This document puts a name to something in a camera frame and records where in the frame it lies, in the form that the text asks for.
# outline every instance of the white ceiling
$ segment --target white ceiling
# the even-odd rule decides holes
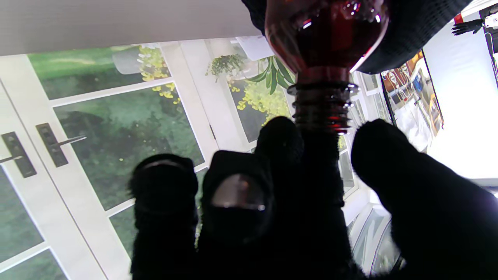
[[[0,55],[258,35],[240,0],[2,0]]]

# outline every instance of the hanging plant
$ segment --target hanging plant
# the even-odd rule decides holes
[[[216,82],[218,82],[218,76],[221,74],[226,74],[228,80],[240,73],[244,68],[244,61],[242,56],[239,54],[222,55],[213,59],[213,61],[208,66],[208,71],[206,76],[211,73],[216,76]]]
[[[259,83],[266,80],[266,88],[270,89],[270,95],[275,92],[277,85],[280,85],[284,89],[288,89],[290,85],[294,84],[294,79],[289,70],[287,70],[276,56],[270,56],[262,60],[267,60],[268,66],[259,75],[248,78],[248,81]]]

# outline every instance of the glove finger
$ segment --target glove finger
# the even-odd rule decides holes
[[[462,35],[462,34],[467,33],[467,32],[468,31],[461,31],[461,30],[459,30],[459,31],[453,31],[452,33],[453,33],[453,35],[458,36],[458,35]]]

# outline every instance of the red object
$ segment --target red object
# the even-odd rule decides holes
[[[296,124],[305,130],[347,133],[350,70],[382,40],[387,0],[268,0],[266,38],[296,74]]]
[[[464,18],[462,17],[462,14],[459,13],[455,18],[455,24],[458,24],[458,23],[464,23]]]
[[[298,84],[344,81],[383,38],[384,0],[268,0],[266,38]]]

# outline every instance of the gloved hand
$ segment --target gloved hand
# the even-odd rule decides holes
[[[474,31],[476,34],[483,27],[484,19],[475,19],[469,22],[457,23],[453,26],[453,35],[458,36],[467,32]]]

